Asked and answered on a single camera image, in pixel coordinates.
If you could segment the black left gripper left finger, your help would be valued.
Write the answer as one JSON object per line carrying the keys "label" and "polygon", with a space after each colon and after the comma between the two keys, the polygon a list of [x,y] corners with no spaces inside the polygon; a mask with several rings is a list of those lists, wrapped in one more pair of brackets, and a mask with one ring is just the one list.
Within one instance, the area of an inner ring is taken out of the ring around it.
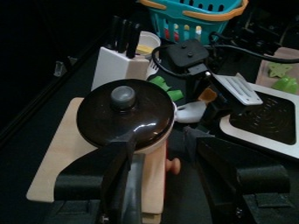
{"label": "black left gripper left finger", "polygon": [[127,133],[60,171],[44,224],[143,224],[146,156],[135,149]]}

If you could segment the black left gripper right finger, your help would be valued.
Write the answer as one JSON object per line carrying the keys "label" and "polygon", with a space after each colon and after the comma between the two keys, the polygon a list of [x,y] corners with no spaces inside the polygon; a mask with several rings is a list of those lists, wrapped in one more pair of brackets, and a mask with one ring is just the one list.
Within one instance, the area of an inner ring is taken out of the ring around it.
{"label": "black left gripper right finger", "polygon": [[210,136],[196,155],[213,224],[299,224],[289,173],[271,157]]}

